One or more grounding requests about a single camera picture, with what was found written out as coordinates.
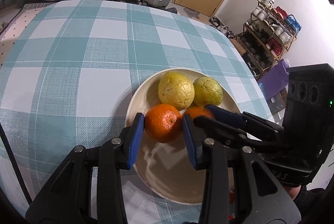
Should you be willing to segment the person's right hand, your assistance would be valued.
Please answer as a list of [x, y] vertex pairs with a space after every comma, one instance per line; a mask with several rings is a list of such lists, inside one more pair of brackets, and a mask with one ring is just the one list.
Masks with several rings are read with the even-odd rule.
[[298, 187], [284, 186], [284, 189], [286, 190], [286, 192], [288, 193], [288, 195], [290, 196], [290, 198], [292, 200], [294, 200], [297, 197], [297, 195], [299, 194], [299, 192], [301, 190], [301, 186], [298, 186]]

